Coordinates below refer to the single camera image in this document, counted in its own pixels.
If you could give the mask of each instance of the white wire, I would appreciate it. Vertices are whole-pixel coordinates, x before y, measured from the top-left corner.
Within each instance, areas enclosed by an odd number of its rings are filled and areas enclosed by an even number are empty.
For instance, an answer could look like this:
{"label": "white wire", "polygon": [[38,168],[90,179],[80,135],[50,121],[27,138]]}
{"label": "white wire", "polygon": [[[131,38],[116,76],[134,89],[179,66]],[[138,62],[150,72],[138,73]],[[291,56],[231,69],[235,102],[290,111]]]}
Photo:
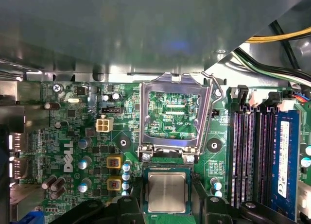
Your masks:
{"label": "white wire", "polygon": [[[232,54],[243,66],[245,66],[248,70],[254,72],[254,70],[252,69],[252,66],[250,64],[245,63],[235,52],[233,52]],[[299,85],[299,84],[304,84],[306,86],[311,87],[311,82],[309,82],[305,79],[302,79],[300,77],[294,77],[294,76],[285,75],[285,74],[281,74],[281,73],[266,72],[266,71],[263,71],[263,74],[264,75],[271,74],[272,76],[277,76],[279,78],[283,78],[286,81],[294,81],[296,84],[295,83],[291,84],[292,87],[295,87],[296,85]]]}
{"label": "white wire", "polygon": [[280,74],[280,73],[272,73],[272,74],[280,76],[280,77],[283,77],[283,78],[285,78],[285,80],[294,80],[298,84],[304,84],[306,86],[311,87],[311,82],[309,82],[309,81],[307,81],[305,79],[302,79],[300,77],[293,77],[293,76],[290,76],[290,75],[285,75],[285,74]]}

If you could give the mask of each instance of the electrolytic capacitor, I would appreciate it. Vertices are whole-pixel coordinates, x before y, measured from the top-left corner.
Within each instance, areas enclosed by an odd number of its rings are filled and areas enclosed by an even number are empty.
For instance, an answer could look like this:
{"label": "electrolytic capacitor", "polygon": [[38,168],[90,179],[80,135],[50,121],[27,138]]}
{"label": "electrolytic capacitor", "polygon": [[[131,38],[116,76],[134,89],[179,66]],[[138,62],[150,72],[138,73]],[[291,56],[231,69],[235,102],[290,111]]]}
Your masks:
{"label": "electrolytic capacitor", "polygon": [[129,172],[131,170],[132,162],[130,160],[126,160],[122,166],[122,170],[124,172]]}
{"label": "electrolytic capacitor", "polygon": [[130,184],[128,183],[128,182],[124,182],[124,183],[122,183],[122,189],[123,190],[128,190],[128,189],[130,189]]}
{"label": "electrolytic capacitor", "polygon": [[221,191],[217,191],[215,188],[211,188],[209,190],[210,194],[212,194],[213,196],[218,196],[218,197],[222,197],[223,193]]}
{"label": "electrolytic capacitor", "polygon": [[210,184],[213,186],[213,188],[214,188],[215,190],[220,190],[220,189],[222,189],[222,184],[221,184],[221,182],[220,182],[217,178],[212,178],[212,179],[210,180]]}
{"label": "electrolytic capacitor", "polygon": [[79,160],[78,168],[81,170],[84,170],[91,164],[92,164],[92,159],[88,156],[84,156],[81,160]]}
{"label": "electrolytic capacitor", "polygon": [[103,100],[104,102],[110,101],[110,100],[111,100],[111,94],[104,94],[104,95],[102,96],[102,100]]}
{"label": "electrolytic capacitor", "polygon": [[46,102],[44,104],[44,109],[46,109],[46,110],[59,110],[60,104],[59,103]]}
{"label": "electrolytic capacitor", "polygon": [[112,94],[112,99],[114,101],[121,101],[122,100],[122,95],[120,93],[113,93]]}
{"label": "electrolytic capacitor", "polygon": [[56,123],[54,124],[54,127],[55,127],[56,129],[61,129],[61,128],[67,128],[68,125],[69,125],[69,123],[68,123],[67,121],[61,121],[61,122],[56,122]]}
{"label": "electrolytic capacitor", "polygon": [[57,191],[60,189],[61,186],[65,184],[64,178],[58,178],[52,185],[51,185],[51,191]]}
{"label": "electrolytic capacitor", "polygon": [[52,192],[50,194],[51,200],[56,200],[58,197],[60,197],[62,194],[64,194],[65,191],[66,191],[66,189],[64,187],[60,187],[59,190]]}
{"label": "electrolytic capacitor", "polygon": [[78,186],[79,192],[86,192],[92,185],[92,181],[90,179],[83,179]]}
{"label": "electrolytic capacitor", "polygon": [[130,175],[130,173],[128,173],[128,172],[126,172],[126,173],[124,173],[124,174],[122,175],[123,181],[129,181],[130,178],[131,178],[131,175]]}
{"label": "electrolytic capacitor", "polygon": [[45,180],[41,187],[46,190],[48,189],[55,181],[57,180],[57,177],[55,175],[51,175],[47,180]]}
{"label": "electrolytic capacitor", "polygon": [[129,195],[130,195],[130,193],[128,191],[123,191],[121,193],[121,196],[129,196]]}
{"label": "electrolytic capacitor", "polygon": [[311,156],[311,145],[309,145],[307,148],[306,148],[306,154],[308,156]]}
{"label": "electrolytic capacitor", "polygon": [[81,140],[78,141],[78,146],[80,149],[84,150],[87,147],[90,147],[92,145],[92,139],[91,138],[82,138]]}

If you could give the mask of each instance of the motherboard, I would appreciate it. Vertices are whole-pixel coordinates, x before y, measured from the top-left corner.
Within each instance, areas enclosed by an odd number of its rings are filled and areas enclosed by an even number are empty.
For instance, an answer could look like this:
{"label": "motherboard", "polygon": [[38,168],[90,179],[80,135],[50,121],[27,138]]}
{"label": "motherboard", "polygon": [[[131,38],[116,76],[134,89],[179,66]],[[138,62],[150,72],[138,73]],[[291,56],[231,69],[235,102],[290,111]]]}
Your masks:
{"label": "motherboard", "polygon": [[[108,206],[114,197],[129,195],[137,177],[146,184],[141,207],[146,223],[195,224],[190,207],[193,176],[208,195],[223,197],[233,207],[254,200],[296,220],[296,192],[287,191],[297,190],[298,180],[311,185],[311,105],[293,100],[287,89],[224,87],[225,96],[213,106],[198,162],[185,167],[178,156],[155,155],[146,167],[138,156],[140,84],[28,83],[41,87],[40,100],[28,104],[49,111],[49,123],[27,134],[27,149],[16,153],[17,165],[27,165],[27,171],[15,170],[14,177],[22,185],[44,189],[36,210],[44,212],[45,224],[89,199]],[[258,94],[262,104],[251,106]],[[272,94],[281,95],[278,105],[271,105]],[[200,99],[195,94],[150,92],[144,133],[163,139],[196,138]],[[217,99],[217,92],[211,99]],[[284,101],[291,102],[291,110],[279,110]],[[278,180],[281,174],[286,177]],[[168,180],[175,187],[169,190],[172,195],[157,200],[157,188]]]}
{"label": "motherboard", "polygon": [[[49,223],[88,199],[109,204],[113,197],[128,194],[132,177],[142,173],[138,161],[139,84],[102,84],[59,82],[41,83],[41,102],[50,108],[50,127],[30,134],[31,150],[20,153],[31,158],[30,178],[21,183],[42,184],[51,176],[61,178],[62,194],[56,199],[50,189],[40,205],[45,223]],[[152,118],[145,132],[160,138],[191,139],[196,137],[193,121],[199,106],[196,95],[151,93],[148,112]],[[207,147],[193,171],[200,174],[209,192],[210,180],[217,178],[222,188],[215,191],[226,196],[226,149],[230,123],[226,103],[215,106],[208,134]],[[112,130],[98,132],[96,120],[102,115],[113,118]],[[108,160],[116,161],[109,165]],[[153,162],[180,163],[180,158],[157,158]],[[112,184],[122,181],[117,188]],[[195,223],[191,216],[146,215],[150,223]]]}

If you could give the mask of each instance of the ram module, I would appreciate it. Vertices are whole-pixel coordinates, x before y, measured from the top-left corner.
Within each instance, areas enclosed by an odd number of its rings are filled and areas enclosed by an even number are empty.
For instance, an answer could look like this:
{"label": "ram module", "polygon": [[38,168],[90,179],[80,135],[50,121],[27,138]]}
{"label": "ram module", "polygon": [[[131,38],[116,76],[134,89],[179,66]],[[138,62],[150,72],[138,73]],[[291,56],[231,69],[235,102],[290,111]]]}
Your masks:
{"label": "ram module", "polygon": [[300,112],[280,112],[275,119],[271,208],[297,219]]}

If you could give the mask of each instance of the metal plate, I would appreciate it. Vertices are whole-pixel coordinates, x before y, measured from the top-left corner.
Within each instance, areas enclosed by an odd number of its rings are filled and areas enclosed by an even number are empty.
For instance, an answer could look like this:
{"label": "metal plate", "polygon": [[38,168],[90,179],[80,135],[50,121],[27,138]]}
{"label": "metal plate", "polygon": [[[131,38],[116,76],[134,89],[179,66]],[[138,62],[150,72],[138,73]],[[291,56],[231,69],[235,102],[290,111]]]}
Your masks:
{"label": "metal plate", "polygon": [[184,213],[188,187],[184,172],[148,173],[148,212]]}
{"label": "metal plate", "polygon": [[0,55],[55,72],[202,71],[300,1],[0,0]]}

